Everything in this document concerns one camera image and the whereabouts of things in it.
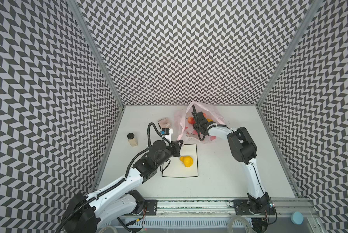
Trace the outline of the pink plastic bag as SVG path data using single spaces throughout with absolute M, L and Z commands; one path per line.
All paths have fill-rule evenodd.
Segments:
M 177 111 L 174 114 L 174 124 L 177 139 L 183 141 L 193 139 L 209 143 L 230 132 L 217 108 L 200 102 L 191 102 L 189 106 Z

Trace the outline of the red fake wax apple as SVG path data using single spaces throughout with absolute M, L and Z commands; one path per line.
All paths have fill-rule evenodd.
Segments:
M 195 120 L 193 117 L 188 117 L 188 123 L 193 125 L 195 123 Z

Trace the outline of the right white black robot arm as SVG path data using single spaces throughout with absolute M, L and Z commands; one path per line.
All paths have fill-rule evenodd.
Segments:
M 237 162 L 242 163 L 247 178 L 246 206 L 249 212 L 253 215 L 273 213 L 274 205 L 262 184 L 257 168 L 257 146 L 247 129 L 244 127 L 232 129 L 225 124 L 208 121 L 203 112 L 196 111 L 195 106 L 192 106 L 191 114 L 194 118 L 193 129 L 200 141 L 204 141 L 207 136 L 227 140 L 231 155 Z

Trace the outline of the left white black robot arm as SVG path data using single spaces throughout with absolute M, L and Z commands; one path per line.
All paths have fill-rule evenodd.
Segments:
M 95 233 L 101 223 L 125 214 L 139 214 L 144 210 L 145 199 L 137 192 L 137 187 L 157 174 L 172 157 L 179 157 L 183 144 L 182 140 L 157 140 L 130 161 L 120 178 L 87 195 L 76 194 L 55 231 Z

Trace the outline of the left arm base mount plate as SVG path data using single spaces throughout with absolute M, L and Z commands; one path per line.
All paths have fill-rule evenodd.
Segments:
M 144 201 L 138 201 L 136 207 L 130 215 L 138 216 L 155 216 L 157 212 L 158 200 L 150 199 Z

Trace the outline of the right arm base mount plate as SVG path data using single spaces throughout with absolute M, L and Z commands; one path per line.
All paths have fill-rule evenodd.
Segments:
M 246 215 L 254 215 L 254 216 L 264 216 L 268 217 L 270 215 L 276 214 L 275 207 L 268 203 L 266 206 L 262 207 L 261 210 L 258 210 L 258 213 L 253 213 L 250 210 L 250 206 L 248 205 L 248 200 L 244 199 L 234 199 L 229 203 L 229 207 L 235 210 L 237 216 L 246 216 Z

